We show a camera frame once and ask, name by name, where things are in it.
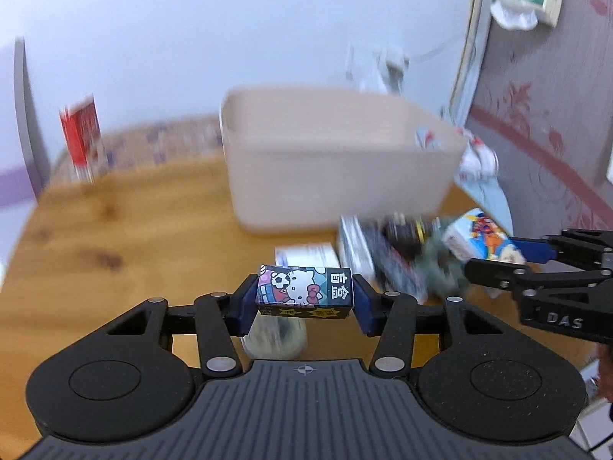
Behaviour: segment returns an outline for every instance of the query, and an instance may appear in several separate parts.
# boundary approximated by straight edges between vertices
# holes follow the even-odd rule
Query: wooden table
[[[471,207],[452,188],[441,214]],[[28,222],[1,293],[0,457],[17,457],[39,437],[25,384],[44,359],[144,299],[162,296],[180,305],[203,293],[233,291],[274,260],[275,246],[329,241],[332,231],[275,237],[242,231],[220,159],[111,174],[93,186],[51,187]],[[470,301],[517,325],[507,294],[493,301],[475,288]],[[370,361],[377,340],[362,336],[353,317],[307,323],[302,358]],[[592,346],[521,329],[575,365]],[[418,336],[414,364],[436,347],[436,337]],[[175,337],[174,352],[198,366],[195,336]]]

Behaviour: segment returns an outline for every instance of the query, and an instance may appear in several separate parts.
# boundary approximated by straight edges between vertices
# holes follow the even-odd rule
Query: dark package
[[[351,270],[262,266],[257,307],[263,315],[345,318],[353,307]]]

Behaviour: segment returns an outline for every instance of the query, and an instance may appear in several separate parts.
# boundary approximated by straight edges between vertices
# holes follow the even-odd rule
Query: yellow starburst label
[[[279,314],[281,316],[287,315],[287,316],[295,316],[295,315],[299,315],[300,312],[297,312],[296,310],[294,310],[293,308],[290,310],[279,310]]]
[[[336,311],[334,308],[315,308],[311,312],[311,316],[315,316],[317,318],[336,318],[336,315],[340,313]]]

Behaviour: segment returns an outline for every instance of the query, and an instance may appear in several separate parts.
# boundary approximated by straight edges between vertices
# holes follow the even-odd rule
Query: soccer ball
[[[274,287],[282,291],[289,285],[289,276],[287,276],[287,273],[273,271],[270,275],[270,282]]]

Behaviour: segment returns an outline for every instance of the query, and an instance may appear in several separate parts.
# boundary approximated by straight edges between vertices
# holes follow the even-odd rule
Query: cartoon box
[[[515,264],[526,262],[502,228],[478,207],[449,225],[443,242],[463,262],[471,258]]]
[[[351,270],[264,265],[257,307],[263,315],[345,318],[353,307]]]

